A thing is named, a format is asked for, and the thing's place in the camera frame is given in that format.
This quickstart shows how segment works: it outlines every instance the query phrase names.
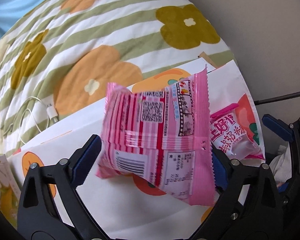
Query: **silver bolt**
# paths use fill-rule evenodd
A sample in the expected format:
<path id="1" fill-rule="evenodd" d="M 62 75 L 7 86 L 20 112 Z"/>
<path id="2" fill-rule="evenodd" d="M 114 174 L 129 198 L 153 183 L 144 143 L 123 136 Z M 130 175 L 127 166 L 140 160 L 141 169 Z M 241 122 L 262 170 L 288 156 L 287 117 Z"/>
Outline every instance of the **silver bolt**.
<path id="1" fill-rule="evenodd" d="M 231 215 L 231 220 L 236 220 L 238 218 L 238 214 L 237 213 L 233 213 Z"/>
<path id="2" fill-rule="evenodd" d="M 231 160 L 231 164 L 232 164 L 233 166 L 238 166 L 238 165 L 240 164 L 240 162 L 239 162 L 237 159 L 232 159 L 232 160 Z"/>
<path id="3" fill-rule="evenodd" d="M 59 164 L 65 165 L 65 164 L 67 164 L 67 162 L 68 162 L 68 159 L 63 158 L 63 159 L 61 159 L 61 160 L 59 161 Z"/>
<path id="4" fill-rule="evenodd" d="M 37 165 L 38 165 L 37 163 L 31 163 L 31 164 L 30 164 L 30 168 L 31 168 L 31 169 L 34 169 Z"/>
<path id="5" fill-rule="evenodd" d="M 268 170 L 268 169 L 269 169 L 269 165 L 266 164 L 266 163 L 262 163 L 262 164 L 261 164 L 261 167 L 264 168 L 265 170 Z"/>

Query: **yellow package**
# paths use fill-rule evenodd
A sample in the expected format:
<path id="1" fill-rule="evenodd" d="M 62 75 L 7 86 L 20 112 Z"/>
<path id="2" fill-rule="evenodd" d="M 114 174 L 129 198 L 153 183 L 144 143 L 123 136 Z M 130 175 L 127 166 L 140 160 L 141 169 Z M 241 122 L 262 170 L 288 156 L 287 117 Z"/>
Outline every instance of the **yellow package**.
<path id="1" fill-rule="evenodd" d="M 17 228 L 20 194 L 20 188 L 13 177 L 7 158 L 0 154 L 0 210 L 15 228 Z"/>

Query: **gray wall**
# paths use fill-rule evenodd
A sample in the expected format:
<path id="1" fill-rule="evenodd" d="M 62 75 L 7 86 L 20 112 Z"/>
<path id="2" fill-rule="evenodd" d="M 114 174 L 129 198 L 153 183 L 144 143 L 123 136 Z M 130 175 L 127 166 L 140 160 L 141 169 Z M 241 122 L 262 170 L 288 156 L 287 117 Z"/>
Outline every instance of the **gray wall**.
<path id="1" fill-rule="evenodd" d="M 300 90 L 300 0 L 190 0 L 238 60 L 254 100 Z M 300 117 L 300 98 L 257 106 L 286 123 Z M 283 142 L 263 127 L 266 150 Z"/>

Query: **candy bag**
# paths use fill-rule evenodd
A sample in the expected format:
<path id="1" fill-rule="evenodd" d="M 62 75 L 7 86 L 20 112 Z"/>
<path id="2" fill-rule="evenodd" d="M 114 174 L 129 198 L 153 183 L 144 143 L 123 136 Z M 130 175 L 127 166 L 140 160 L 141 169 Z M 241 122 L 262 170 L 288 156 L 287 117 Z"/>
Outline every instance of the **candy bag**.
<path id="1" fill-rule="evenodd" d="M 109 83 L 97 176 L 134 173 L 190 205 L 212 205 L 207 70 L 161 91 Z"/>
<path id="2" fill-rule="evenodd" d="M 229 159 L 264 159 L 259 145 L 237 122 L 234 109 L 238 106 L 231 104 L 210 116 L 210 139 Z"/>

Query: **striped quilt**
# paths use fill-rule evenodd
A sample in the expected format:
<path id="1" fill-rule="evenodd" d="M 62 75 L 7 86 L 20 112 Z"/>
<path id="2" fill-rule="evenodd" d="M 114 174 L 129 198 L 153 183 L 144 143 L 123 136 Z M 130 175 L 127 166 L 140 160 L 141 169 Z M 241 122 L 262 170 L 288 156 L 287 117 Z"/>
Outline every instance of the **striped quilt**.
<path id="1" fill-rule="evenodd" d="M 202 52 L 234 58 L 188 0 L 45 0 L 0 40 L 0 153 L 44 130 L 48 106 L 62 119 Z"/>

